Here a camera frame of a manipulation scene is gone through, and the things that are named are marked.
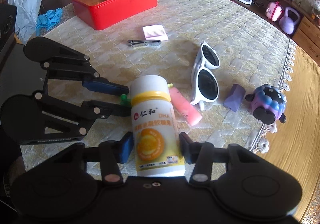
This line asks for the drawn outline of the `pink small case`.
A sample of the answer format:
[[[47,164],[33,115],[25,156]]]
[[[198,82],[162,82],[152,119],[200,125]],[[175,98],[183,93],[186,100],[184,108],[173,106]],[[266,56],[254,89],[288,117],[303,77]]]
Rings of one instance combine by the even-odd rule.
[[[265,15],[269,20],[276,22],[281,17],[282,13],[283,7],[280,5],[279,1],[277,1],[268,4]]]

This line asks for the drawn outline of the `blue rubber gloves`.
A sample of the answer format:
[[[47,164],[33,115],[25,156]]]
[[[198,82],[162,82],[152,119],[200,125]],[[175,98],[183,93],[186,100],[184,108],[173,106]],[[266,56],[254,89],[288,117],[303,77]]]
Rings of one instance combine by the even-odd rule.
[[[42,28],[46,30],[51,30],[57,26],[62,19],[63,9],[57,8],[56,10],[49,10],[45,14],[39,15],[36,24],[36,35],[40,36],[40,31]]]

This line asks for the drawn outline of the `pink carrot eraser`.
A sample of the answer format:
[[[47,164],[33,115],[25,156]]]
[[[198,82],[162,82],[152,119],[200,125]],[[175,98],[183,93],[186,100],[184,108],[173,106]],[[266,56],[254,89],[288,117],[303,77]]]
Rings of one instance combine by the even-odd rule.
[[[197,125],[202,115],[198,110],[181,94],[181,92],[173,86],[172,83],[168,84],[169,94],[173,107],[186,119],[191,126]]]

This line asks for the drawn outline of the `white vitamin bottle yellow label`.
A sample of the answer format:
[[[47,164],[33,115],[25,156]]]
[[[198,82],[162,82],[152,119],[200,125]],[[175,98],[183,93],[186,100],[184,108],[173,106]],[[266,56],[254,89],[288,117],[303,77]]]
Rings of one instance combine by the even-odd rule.
[[[130,95],[137,175],[183,176],[185,163],[167,81],[158,75],[141,76],[132,82]]]

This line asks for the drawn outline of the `green push pin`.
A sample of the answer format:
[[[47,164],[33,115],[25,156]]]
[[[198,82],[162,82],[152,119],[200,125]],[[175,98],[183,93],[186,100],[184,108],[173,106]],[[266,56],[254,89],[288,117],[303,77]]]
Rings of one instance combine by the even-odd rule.
[[[120,105],[131,108],[131,100],[127,97],[126,94],[120,96]]]

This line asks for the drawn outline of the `grey plastic bag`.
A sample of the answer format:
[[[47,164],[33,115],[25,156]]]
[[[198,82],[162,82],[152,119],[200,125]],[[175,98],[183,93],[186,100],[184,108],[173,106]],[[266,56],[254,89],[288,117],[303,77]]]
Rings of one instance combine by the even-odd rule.
[[[8,4],[17,7],[15,34],[23,44],[26,44],[35,33],[42,0],[7,1]]]

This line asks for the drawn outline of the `silver nail clipper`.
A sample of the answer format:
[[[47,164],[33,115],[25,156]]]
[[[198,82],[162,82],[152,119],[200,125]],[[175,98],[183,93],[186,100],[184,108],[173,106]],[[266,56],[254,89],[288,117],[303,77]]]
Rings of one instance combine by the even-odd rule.
[[[161,44],[161,41],[159,40],[128,40],[127,44],[129,47],[159,46]]]

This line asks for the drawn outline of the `purple sheep toy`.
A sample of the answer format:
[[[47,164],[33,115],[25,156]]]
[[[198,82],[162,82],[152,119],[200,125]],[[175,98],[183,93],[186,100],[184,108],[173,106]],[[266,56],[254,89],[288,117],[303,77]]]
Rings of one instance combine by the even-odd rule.
[[[287,121],[285,115],[286,96],[279,89],[269,84],[257,87],[253,93],[247,94],[245,100],[250,103],[253,116],[266,125],[271,125],[279,120]]]

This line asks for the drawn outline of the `red metal tin box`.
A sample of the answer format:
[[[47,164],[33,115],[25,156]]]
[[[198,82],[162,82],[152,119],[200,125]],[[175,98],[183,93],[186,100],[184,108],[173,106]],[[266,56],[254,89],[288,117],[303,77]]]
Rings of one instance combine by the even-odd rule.
[[[95,30],[157,6],[157,0],[72,0],[75,14]]]

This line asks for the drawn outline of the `purple small block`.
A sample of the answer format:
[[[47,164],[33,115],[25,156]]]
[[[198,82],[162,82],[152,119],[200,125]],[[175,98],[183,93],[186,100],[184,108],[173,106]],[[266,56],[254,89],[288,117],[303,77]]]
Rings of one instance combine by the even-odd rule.
[[[233,84],[231,90],[229,91],[223,102],[223,106],[236,113],[240,108],[240,104],[244,99],[245,93],[246,91],[243,86],[236,83]]]

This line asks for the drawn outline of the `white frame sunglasses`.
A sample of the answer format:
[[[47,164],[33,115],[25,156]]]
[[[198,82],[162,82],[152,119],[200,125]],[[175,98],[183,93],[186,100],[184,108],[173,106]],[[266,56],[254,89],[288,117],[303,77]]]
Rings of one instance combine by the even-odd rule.
[[[219,67],[216,51],[206,41],[202,42],[191,71],[191,104],[198,104],[201,111],[205,110],[205,103],[213,103],[219,97],[219,84],[212,73]]]

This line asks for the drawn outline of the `pink ridged small box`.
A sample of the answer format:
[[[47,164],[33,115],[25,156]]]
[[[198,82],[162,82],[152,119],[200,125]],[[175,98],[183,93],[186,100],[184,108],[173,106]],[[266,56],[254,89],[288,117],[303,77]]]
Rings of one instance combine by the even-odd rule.
[[[143,33],[149,41],[167,41],[169,38],[162,25],[144,26]]]

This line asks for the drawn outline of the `purple kettlebell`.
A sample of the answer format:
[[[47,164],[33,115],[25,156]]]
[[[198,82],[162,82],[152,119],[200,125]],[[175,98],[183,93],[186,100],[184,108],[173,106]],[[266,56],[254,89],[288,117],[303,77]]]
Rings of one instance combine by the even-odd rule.
[[[291,11],[296,16],[295,21],[293,21],[293,19],[289,17],[289,11]],[[286,7],[284,10],[284,16],[279,21],[279,25],[283,32],[285,32],[288,35],[292,35],[299,21],[300,14],[295,9],[291,7]]]

